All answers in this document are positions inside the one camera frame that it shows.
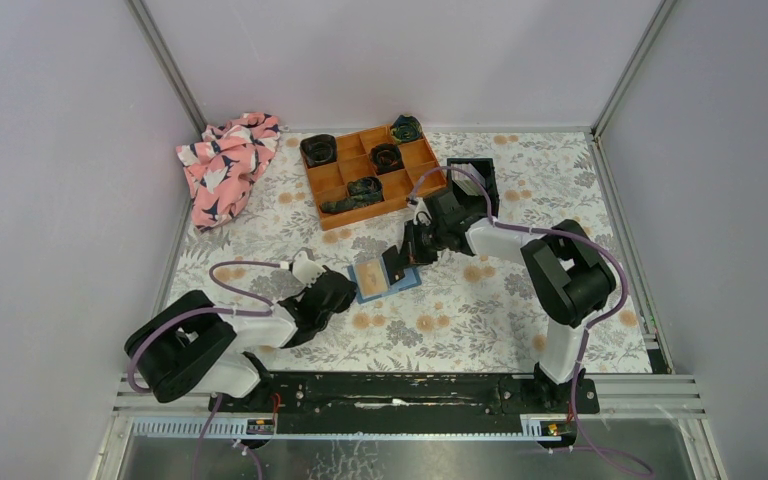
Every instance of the table surface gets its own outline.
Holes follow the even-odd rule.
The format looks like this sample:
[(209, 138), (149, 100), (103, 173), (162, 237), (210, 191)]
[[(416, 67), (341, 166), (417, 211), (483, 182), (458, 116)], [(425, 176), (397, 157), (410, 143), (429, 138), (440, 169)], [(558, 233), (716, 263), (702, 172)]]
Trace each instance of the table surface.
[[(323, 232), (298, 149), (310, 135), (283, 134), (277, 154), (236, 219), (199, 233), (188, 225), (168, 297), (202, 289), (217, 304), (249, 306), (207, 275), (233, 259), (281, 261), (308, 247), (332, 270), (379, 256), (401, 243), (409, 210)], [(582, 133), (428, 133), (442, 164), (449, 157), (491, 157), (509, 223), (551, 227), (574, 218), (596, 242), (618, 248)], [(217, 271), (238, 288), (273, 299), (301, 286), (264, 267)], [(548, 318), (523, 267), (495, 258), (444, 252), (420, 268), (422, 285), (332, 317), (311, 342), (293, 349), (258, 347), (271, 370), (530, 372), (546, 346)], [(609, 305), (618, 295), (615, 292)], [(631, 299), (593, 329), (584, 365), (594, 372), (651, 372)]]

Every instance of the gray floor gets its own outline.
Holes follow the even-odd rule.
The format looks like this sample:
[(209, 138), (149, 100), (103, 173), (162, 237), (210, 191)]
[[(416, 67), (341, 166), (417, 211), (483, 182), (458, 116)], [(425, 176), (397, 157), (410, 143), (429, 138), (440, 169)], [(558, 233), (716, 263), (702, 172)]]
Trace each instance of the gray floor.
[[(691, 479), (681, 432), (665, 420), (588, 421), (598, 445), (628, 451), (655, 469), (657, 478)], [(194, 439), (135, 437), (122, 480), (189, 479)], [(257, 450), (264, 479), (622, 479), (589, 452), (548, 455), (532, 442), (500, 441), (274, 441)], [(252, 459), (229, 441), (206, 441), (201, 479), (256, 479)]]

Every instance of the wall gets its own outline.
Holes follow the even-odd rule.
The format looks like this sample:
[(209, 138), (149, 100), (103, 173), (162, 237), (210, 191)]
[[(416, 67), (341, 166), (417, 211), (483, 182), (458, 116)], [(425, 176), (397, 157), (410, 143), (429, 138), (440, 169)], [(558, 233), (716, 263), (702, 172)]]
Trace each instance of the wall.
[(208, 122), (592, 124), (658, 0), (147, 0)]
[(0, 1), (0, 479), (85, 478), (192, 140), (121, 0)]
[(680, 2), (604, 145), (729, 475), (768, 479), (768, 2)]

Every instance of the wooden organizer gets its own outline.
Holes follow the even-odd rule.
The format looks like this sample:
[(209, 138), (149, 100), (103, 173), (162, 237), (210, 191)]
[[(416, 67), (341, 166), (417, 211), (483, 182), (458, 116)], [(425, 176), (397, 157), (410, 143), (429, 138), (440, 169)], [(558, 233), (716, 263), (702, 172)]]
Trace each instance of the wooden organizer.
[[(387, 125), (337, 137), (336, 162), (309, 168), (302, 160), (323, 230), (342, 227), (407, 207), (405, 199), (419, 181), (419, 177), (440, 166), (428, 139), (423, 134), (419, 140), (399, 145), (404, 169), (376, 175), (375, 167), (369, 160), (369, 153), (382, 143), (396, 143), (390, 136), (390, 127)], [(378, 177), (381, 180), (384, 188), (383, 202), (337, 214), (324, 213), (319, 208), (322, 202), (346, 198), (346, 185), (362, 177)], [(419, 194), (424, 195), (445, 186), (446, 177), (443, 173), (434, 172), (425, 179)]]

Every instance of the pink fabric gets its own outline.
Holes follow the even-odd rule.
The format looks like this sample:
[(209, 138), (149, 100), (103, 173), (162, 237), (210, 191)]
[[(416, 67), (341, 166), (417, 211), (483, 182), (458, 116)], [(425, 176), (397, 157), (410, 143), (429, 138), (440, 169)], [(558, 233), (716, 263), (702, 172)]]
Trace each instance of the pink fabric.
[(199, 230), (224, 225), (246, 207), (254, 183), (275, 156), (279, 136), (278, 117), (246, 113), (224, 127), (208, 125), (201, 142), (175, 149)]

